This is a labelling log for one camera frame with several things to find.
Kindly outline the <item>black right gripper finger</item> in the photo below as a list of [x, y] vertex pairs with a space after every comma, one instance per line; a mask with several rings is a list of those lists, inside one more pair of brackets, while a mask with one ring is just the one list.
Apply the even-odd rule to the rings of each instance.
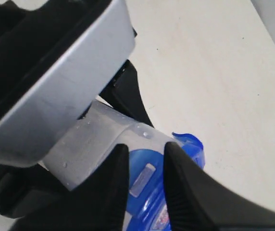
[[224, 187], [175, 142], [163, 155], [163, 184], [174, 231], [275, 231], [275, 212]]
[[129, 60], [101, 91], [100, 97], [116, 111], [153, 127], [140, 95], [137, 70]]
[[12, 231], [120, 231], [129, 188], [129, 150], [116, 145], [63, 199], [19, 219]]

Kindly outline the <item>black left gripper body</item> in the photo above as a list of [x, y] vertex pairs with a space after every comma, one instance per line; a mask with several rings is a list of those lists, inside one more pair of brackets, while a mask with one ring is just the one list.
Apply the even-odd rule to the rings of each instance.
[[28, 168], [0, 165], [0, 215], [21, 218], [46, 207], [68, 189], [42, 165]]

